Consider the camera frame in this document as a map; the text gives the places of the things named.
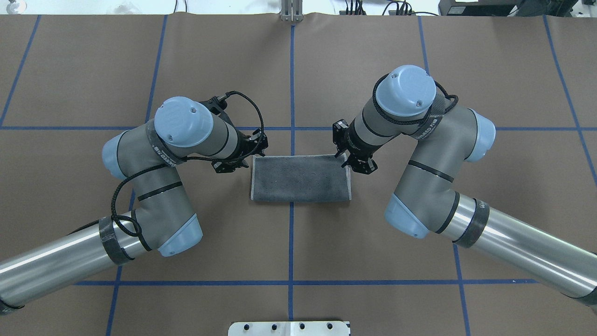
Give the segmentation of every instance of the white label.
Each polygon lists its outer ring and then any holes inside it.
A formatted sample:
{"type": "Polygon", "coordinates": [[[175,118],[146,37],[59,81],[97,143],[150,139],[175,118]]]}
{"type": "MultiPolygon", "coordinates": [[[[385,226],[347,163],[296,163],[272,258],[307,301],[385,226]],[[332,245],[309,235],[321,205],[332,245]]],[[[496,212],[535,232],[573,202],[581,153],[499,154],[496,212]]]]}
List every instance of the white label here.
{"type": "Polygon", "coordinates": [[[450,7],[448,14],[462,14],[465,8],[465,6],[450,7]]]}

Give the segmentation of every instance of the metal clamp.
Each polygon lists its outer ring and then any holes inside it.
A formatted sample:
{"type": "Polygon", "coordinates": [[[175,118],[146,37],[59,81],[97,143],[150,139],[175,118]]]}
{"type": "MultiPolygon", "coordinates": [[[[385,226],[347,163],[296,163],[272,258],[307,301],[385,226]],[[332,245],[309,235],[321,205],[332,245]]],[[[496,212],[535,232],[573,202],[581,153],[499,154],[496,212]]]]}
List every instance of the metal clamp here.
{"type": "Polygon", "coordinates": [[[303,0],[282,0],[280,20],[287,22],[303,21],[303,0]]]}

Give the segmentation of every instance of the white mounting plate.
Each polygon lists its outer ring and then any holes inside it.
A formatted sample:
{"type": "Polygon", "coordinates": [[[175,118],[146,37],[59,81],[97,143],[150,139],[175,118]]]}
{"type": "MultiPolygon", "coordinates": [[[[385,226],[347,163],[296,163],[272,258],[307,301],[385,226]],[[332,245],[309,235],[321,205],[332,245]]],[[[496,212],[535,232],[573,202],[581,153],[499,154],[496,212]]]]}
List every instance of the white mounting plate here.
{"type": "Polygon", "coordinates": [[[228,336],[350,336],[350,322],[236,322],[228,336]]]}

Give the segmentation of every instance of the gray cloth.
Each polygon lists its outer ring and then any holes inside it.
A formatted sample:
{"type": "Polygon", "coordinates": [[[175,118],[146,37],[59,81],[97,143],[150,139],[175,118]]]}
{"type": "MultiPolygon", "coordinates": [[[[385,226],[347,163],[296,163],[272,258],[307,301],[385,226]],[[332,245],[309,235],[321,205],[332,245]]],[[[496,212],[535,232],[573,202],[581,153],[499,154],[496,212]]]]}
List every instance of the gray cloth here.
{"type": "Polygon", "coordinates": [[[269,202],[349,201],[346,155],[253,157],[251,199],[269,202]]]}

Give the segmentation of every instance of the light blue cap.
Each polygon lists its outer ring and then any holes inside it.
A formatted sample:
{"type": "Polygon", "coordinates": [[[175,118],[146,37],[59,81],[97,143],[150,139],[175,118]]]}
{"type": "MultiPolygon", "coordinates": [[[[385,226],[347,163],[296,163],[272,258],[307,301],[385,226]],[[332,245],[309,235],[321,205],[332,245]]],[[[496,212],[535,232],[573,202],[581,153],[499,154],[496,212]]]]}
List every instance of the light blue cap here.
{"type": "Polygon", "coordinates": [[[390,225],[411,237],[423,239],[429,233],[425,225],[394,194],[387,204],[385,217],[390,225]]]}
{"type": "Polygon", "coordinates": [[[122,135],[126,132],[127,131],[124,131],[108,140],[108,142],[104,144],[104,148],[101,149],[101,160],[104,162],[104,167],[107,168],[112,176],[121,180],[124,180],[127,177],[124,176],[118,165],[118,143],[120,142],[122,135]]]}
{"type": "Polygon", "coordinates": [[[397,117],[413,117],[427,111],[435,98],[435,82],[415,65],[400,66],[377,86],[379,106],[397,117]]]}
{"type": "Polygon", "coordinates": [[[485,153],[491,149],[491,146],[493,146],[493,142],[496,139],[496,126],[491,120],[478,114],[475,110],[469,110],[473,111],[475,118],[477,119],[477,139],[473,151],[465,161],[475,162],[482,159],[485,156],[485,153]]]}
{"type": "Polygon", "coordinates": [[[162,256],[173,256],[197,245],[203,238],[203,231],[199,226],[197,214],[179,228],[162,246],[158,248],[162,256]]]}
{"type": "Polygon", "coordinates": [[[155,130],[176,147],[193,147],[207,139],[214,128],[210,110],[186,97],[172,97],[155,113],[155,130]]]}

